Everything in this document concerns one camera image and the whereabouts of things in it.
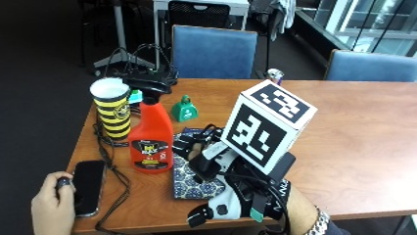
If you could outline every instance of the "yellow striped cup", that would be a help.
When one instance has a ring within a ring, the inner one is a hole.
[[[125,139],[130,131],[129,86],[119,78],[106,77],[90,85],[89,92],[107,137]]]

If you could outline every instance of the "chair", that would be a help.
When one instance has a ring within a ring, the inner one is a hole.
[[[93,32],[93,45],[99,42],[98,30],[102,26],[115,25],[113,1],[109,0],[78,0],[81,9],[81,66],[86,64],[85,56],[85,30],[90,26]],[[135,13],[133,9],[123,3],[121,6],[123,25],[133,26]]]
[[[162,35],[171,34],[171,27],[175,24],[227,28],[230,27],[229,12],[230,7],[223,4],[169,1],[166,19],[161,26],[163,28],[166,24],[166,32],[162,29]],[[162,36],[161,38],[163,44],[167,37]]]
[[[327,61],[325,80],[417,81],[417,59],[333,50]]]
[[[257,34],[174,25],[171,62],[181,78],[250,78]]]

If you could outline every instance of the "spray bottle label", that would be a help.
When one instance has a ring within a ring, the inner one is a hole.
[[[131,147],[141,153],[141,158],[134,159],[134,166],[143,169],[161,169],[167,167],[167,143],[157,140],[131,141]]]

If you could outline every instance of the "smartphone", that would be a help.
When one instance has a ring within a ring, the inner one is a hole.
[[[73,184],[77,191],[74,208],[78,217],[89,217],[98,212],[103,174],[103,161],[82,161],[75,165]]]

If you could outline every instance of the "wooden table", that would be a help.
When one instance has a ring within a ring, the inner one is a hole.
[[[197,119],[175,122],[174,132],[209,123],[225,125],[238,93],[258,80],[179,79],[171,105],[187,94]],[[318,108],[291,147],[297,161],[286,178],[331,219],[406,215],[417,212],[417,83],[282,81],[282,87]],[[67,170],[98,159],[89,111]],[[186,214],[203,200],[174,200],[171,172],[142,174],[129,167],[129,150],[115,149],[114,163],[133,182],[130,198],[103,226],[125,232],[187,230]],[[91,232],[122,186],[107,171],[99,213],[77,219],[74,232]],[[253,225],[251,219],[211,220],[198,228]]]

